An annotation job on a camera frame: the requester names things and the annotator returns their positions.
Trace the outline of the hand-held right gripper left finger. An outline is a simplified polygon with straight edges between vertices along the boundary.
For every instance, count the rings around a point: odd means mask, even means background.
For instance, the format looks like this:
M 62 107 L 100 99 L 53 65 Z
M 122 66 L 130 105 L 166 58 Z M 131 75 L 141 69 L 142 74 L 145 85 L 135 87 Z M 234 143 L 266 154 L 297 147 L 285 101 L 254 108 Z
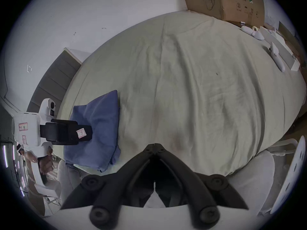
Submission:
M 149 144 L 116 173 L 84 177 L 61 210 L 92 206 L 89 219 L 94 226 L 116 226 L 122 204 L 144 206 L 154 192 L 154 179 L 148 172 L 142 176 L 154 155 L 154 144 Z

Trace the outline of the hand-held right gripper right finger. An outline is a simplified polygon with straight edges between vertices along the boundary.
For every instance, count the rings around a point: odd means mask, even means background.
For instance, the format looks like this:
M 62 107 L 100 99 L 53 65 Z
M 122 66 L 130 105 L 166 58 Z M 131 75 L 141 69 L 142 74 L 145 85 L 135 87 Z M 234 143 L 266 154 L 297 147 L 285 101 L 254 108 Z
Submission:
M 187 200 L 193 226 L 215 226 L 220 220 L 218 206 L 248 210 L 246 202 L 225 176 L 193 172 L 161 144 L 155 144 L 156 156 L 179 184 Z

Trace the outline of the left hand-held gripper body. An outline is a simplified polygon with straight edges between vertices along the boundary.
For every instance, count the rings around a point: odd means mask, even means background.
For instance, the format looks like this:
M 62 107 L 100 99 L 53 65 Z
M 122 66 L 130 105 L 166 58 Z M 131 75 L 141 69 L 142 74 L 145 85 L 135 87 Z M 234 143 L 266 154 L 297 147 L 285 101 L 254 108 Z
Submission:
M 12 132 L 16 142 L 20 143 L 26 152 L 30 152 L 40 160 L 48 155 L 52 142 L 43 137 L 46 123 L 50 123 L 55 115 L 55 102 L 51 98 L 42 101 L 39 112 L 19 112 L 13 117 Z M 60 197 L 60 182 L 44 179 L 40 172 L 39 162 L 31 162 L 31 169 L 38 193 L 53 198 Z

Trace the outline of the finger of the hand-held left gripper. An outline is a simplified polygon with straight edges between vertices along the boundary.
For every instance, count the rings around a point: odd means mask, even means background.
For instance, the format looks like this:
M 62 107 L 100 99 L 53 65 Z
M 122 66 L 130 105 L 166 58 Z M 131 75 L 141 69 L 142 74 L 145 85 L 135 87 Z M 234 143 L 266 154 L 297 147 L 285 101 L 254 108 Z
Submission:
M 51 143 L 53 145 L 78 145 L 93 137 L 90 125 L 79 125 L 77 121 L 51 119 Z

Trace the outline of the person's left hand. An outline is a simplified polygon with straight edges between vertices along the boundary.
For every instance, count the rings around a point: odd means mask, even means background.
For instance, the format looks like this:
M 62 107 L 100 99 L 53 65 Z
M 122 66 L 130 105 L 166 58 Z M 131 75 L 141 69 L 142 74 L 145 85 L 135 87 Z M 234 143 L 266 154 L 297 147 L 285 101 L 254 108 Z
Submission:
M 30 151 L 25 151 L 24 156 L 30 162 L 38 163 L 40 173 L 46 175 L 48 172 L 53 171 L 52 152 L 53 152 L 52 148 L 48 147 L 47 156 L 41 157 L 39 161 Z

